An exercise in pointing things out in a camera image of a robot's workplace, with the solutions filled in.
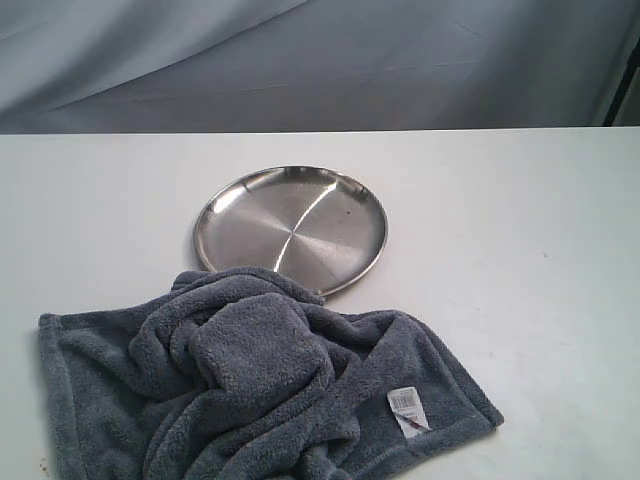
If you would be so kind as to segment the grey fabric backdrop curtain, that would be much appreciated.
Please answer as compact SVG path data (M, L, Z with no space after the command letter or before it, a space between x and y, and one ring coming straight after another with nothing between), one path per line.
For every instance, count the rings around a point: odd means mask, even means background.
M635 1L5 1L4 133L591 126Z

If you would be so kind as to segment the grey-blue fleece towel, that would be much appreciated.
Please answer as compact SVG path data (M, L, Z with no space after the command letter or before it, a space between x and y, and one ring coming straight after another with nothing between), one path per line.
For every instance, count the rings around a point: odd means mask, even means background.
M338 313L262 268L44 314L38 346L62 479L387 479L504 421L411 315ZM406 439L387 393L410 386L431 430Z

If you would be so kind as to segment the round stainless steel plate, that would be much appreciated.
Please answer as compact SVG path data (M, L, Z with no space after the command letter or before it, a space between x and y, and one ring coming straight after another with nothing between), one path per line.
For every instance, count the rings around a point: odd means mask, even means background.
M366 185L312 166L272 167L235 180L203 206L193 228L203 268L261 267L320 296L361 280L387 238L386 212Z

